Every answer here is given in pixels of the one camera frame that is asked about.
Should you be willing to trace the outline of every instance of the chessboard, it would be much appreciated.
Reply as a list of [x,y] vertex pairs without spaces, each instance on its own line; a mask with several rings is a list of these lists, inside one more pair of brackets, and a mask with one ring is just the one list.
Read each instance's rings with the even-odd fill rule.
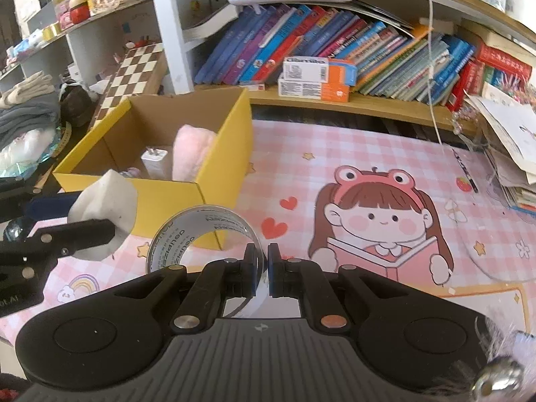
[[163,44],[129,50],[115,75],[110,78],[89,128],[95,127],[125,98],[157,93],[166,72],[167,61]]

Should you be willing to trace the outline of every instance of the red heart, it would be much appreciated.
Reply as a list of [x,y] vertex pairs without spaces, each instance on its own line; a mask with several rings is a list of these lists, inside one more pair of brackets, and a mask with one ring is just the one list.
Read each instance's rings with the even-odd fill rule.
[[276,239],[287,232],[288,225],[284,222],[276,224],[274,218],[267,217],[261,223],[261,230],[266,239]]
[[287,210],[294,210],[298,205],[298,200],[294,197],[290,197],[289,199],[280,199],[279,205]]

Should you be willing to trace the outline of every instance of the cartoon girl's face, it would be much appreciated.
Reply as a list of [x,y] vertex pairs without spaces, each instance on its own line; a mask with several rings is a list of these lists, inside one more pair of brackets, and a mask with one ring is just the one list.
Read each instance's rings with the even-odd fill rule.
[[344,210],[336,204],[327,204],[324,215],[333,226],[342,226],[360,239],[375,243],[404,243],[419,239],[433,224],[431,213],[423,209],[396,210],[368,208],[356,205]]

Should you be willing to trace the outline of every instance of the pigtail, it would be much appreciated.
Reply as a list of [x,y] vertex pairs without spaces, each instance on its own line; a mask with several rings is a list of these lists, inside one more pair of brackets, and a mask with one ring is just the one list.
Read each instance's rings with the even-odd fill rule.
[[313,257],[316,250],[325,248],[328,245],[328,237],[331,237],[332,239],[335,238],[335,234],[333,234],[333,226],[324,215],[324,208],[326,205],[333,202],[335,193],[339,187],[340,184],[329,183],[318,193],[315,202],[315,232],[311,244],[309,245],[309,258]]
[[445,259],[447,262],[447,265],[451,271],[454,270],[454,260],[452,259],[452,254],[450,253],[450,249],[443,238],[443,233],[441,232],[441,225],[439,223],[439,216],[438,212],[435,209],[435,206],[433,205],[432,199],[428,196],[428,194],[424,193],[422,190],[417,190],[417,195],[419,196],[419,199],[422,201],[424,207],[428,209],[428,211],[432,215],[433,224],[430,228],[426,230],[426,238],[429,239],[430,237],[437,237],[438,238],[438,248],[440,255]]

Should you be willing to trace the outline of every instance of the brown cartoon hair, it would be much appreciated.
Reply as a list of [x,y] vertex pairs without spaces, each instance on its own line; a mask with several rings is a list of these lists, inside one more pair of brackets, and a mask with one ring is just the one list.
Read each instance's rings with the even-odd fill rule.
[[[361,173],[363,175],[388,176],[387,173],[376,172],[375,168],[373,168],[373,171],[362,171]],[[339,183],[329,183],[318,193],[315,202],[315,232],[311,244],[309,245],[309,258],[311,258],[319,248],[326,247],[328,237],[335,238],[333,226],[324,215],[324,208],[326,205],[334,203],[335,194],[340,187],[341,185]],[[449,269],[453,270],[454,260],[452,259],[450,249],[443,238],[438,212],[435,209],[431,198],[426,193],[415,188],[414,190],[424,207],[430,211],[433,219],[432,226],[426,230],[426,239],[434,236],[438,238],[439,253],[447,262]],[[343,210],[348,210],[349,208],[355,207],[357,204],[359,204],[360,207],[393,208],[395,210],[412,209],[417,213],[422,212],[408,194],[403,190],[386,183],[358,183],[351,187],[342,196],[338,206]]]

